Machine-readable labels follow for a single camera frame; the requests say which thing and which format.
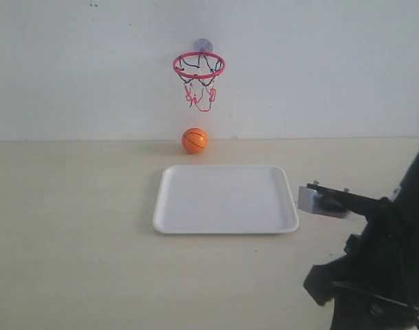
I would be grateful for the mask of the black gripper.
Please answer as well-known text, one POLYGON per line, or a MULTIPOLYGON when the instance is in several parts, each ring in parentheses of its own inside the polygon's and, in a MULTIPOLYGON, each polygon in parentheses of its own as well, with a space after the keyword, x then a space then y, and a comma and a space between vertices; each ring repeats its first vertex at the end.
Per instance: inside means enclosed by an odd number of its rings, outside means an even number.
POLYGON ((383 198, 341 258, 315 265, 304 287, 331 329, 419 329, 419 227, 383 198))

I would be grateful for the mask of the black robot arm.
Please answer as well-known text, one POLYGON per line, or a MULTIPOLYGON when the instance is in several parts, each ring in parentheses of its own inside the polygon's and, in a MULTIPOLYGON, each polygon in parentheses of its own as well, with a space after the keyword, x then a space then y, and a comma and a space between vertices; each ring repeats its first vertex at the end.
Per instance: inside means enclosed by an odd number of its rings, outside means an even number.
POLYGON ((366 219, 342 257, 314 265, 303 286, 316 304, 333 302, 332 329, 419 329, 419 151, 392 197, 372 199, 318 183, 300 187, 298 207, 366 219))

